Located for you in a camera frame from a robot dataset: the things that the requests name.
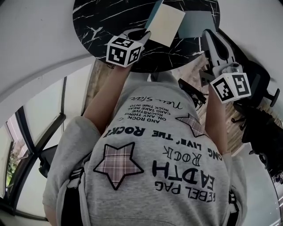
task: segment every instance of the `white cube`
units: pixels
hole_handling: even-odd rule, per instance
[[[223,73],[210,84],[223,104],[251,95],[246,73]]]
[[[107,44],[106,62],[126,68],[138,61],[142,46],[140,42],[114,36]]]

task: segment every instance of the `marble tabletop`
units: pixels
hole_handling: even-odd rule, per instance
[[[84,47],[106,62],[107,43],[113,35],[143,28],[157,0],[76,0],[73,24]],[[166,5],[183,11],[211,11],[216,29],[220,11],[217,0],[164,0]],[[133,72],[163,72],[181,67],[202,54],[200,38],[179,39],[171,47],[148,40],[143,57],[133,65]]]

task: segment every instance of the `floor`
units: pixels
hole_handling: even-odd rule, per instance
[[[208,94],[208,88],[201,87],[200,78],[199,78],[199,70],[207,64],[207,60],[202,54],[194,61],[190,62],[189,64],[182,66],[180,68],[172,70],[172,74],[175,76],[176,79],[183,79],[187,83],[191,84],[193,87],[198,89],[204,94]],[[85,103],[85,108],[89,105],[90,101],[93,97],[97,94],[100,87],[104,84],[105,79],[110,74],[111,69],[103,62],[96,60],[92,75],[91,81],[88,86],[87,98]],[[198,111],[197,114],[200,119],[200,123],[205,123],[206,118],[206,109],[207,103],[203,105]],[[265,110],[267,113],[271,114],[275,118],[275,123],[282,127],[280,119],[273,113],[272,108],[269,107],[269,104],[263,100],[259,106],[259,109]],[[242,136],[243,132],[239,129],[241,123],[233,124],[231,122],[231,118],[238,119],[241,115],[238,113],[232,103],[226,105],[226,125],[227,125],[227,132],[228,132],[228,149],[234,153],[242,146]]]

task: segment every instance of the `star graphic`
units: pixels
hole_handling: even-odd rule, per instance
[[[194,137],[206,135],[208,138],[210,138],[204,127],[201,126],[201,124],[190,114],[188,114],[188,117],[178,117],[176,119],[190,126]]]
[[[143,173],[144,170],[132,159],[134,142],[116,148],[109,144],[104,146],[101,162],[94,172],[107,175],[114,190],[118,190],[125,176]]]

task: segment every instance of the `shirt sleeve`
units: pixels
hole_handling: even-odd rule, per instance
[[[60,187],[69,178],[76,164],[81,162],[101,137],[95,125],[87,118],[75,117],[68,124],[53,158],[43,193],[43,204],[56,209]]]

